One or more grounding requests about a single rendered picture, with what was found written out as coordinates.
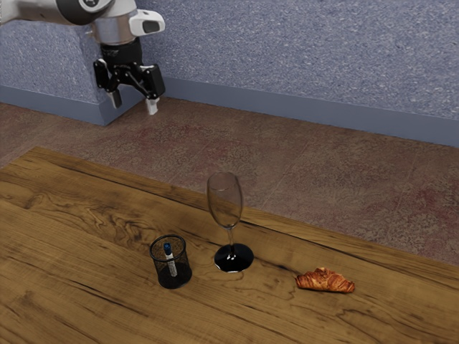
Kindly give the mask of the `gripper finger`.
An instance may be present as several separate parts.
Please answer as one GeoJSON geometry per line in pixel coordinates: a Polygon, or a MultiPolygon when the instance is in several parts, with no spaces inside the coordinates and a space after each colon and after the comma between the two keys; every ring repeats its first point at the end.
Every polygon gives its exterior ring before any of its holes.
{"type": "Polygon", "coordinates": [[[110,72],[107,63],[103,59],[97,59],[93,63],[93,68],[98,87],[106,91],[112,101],[113,107],[119,108],[122,105],[122,100],[118,89],[120,84],[118,71],[110,72]]]}
{"type": "Polygon", "coordinates": [[[157,64],[150,66],[131,64],[124,67],[120,75],[123,84],[134,87],[145,97],[148,113],[155,115],[160,96],[166,91],[160,67],[157,64]]]}

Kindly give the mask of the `black mesh pen holder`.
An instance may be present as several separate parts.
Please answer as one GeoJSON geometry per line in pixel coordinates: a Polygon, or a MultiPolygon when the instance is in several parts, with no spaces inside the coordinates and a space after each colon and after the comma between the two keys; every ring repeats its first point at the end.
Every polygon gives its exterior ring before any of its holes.
{"type": "Polygon", "coordinates": [[[149,254],[158,276],[158,283],[166,289],[178,289],[187,284],[192,270],[186,253],[185,240],[176,234],[167,234],[155,239],[149,254]]]}

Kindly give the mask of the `white pen with blue cap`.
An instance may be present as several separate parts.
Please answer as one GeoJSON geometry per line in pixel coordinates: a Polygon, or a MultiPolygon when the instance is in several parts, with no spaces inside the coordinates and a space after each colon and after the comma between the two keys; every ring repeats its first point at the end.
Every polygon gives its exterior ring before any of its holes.
{"type": "Polygon", "coordinates": [[[178,273],[177,273],[177,270],[176,270],[176,265],[175,265],[175,261],[174,261],[172,247],[171,247],[171,244],[169,242],[165,242],[164,243],[164,254],[165,254],[165,257],[166,257],[166,260],[167,260],[167,265],[168,265],[168,268],[169,268],[170,275],[172,277],[176,277],[178,273]]]}

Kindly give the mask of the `brown croissant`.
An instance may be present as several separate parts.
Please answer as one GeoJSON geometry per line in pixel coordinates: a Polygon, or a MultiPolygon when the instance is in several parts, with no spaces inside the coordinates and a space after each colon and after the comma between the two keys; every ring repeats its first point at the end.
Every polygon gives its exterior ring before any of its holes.
{"type": "Polygon", "coordinates": [[[325,267],[318,267],[312,272],[306,272],[295,278],[298,288],[316,291],[350,293],[355,290],[355,284],[342,274],[325,267]]]}

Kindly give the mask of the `clear champagne glass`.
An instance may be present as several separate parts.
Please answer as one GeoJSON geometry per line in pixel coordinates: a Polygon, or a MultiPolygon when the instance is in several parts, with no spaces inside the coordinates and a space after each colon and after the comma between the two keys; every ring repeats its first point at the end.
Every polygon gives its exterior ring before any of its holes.
{"type": "Polygon", "coordinates": [[[223,272],[246,270],[254,260],[252,250],[235,243],[232,230],[242,216],[243,196],[238,177],[230,172],[216,172],[207,180],[207,204],[214,221],[227,232],[229,244],[220,247],[214,264],[223,272]]]}

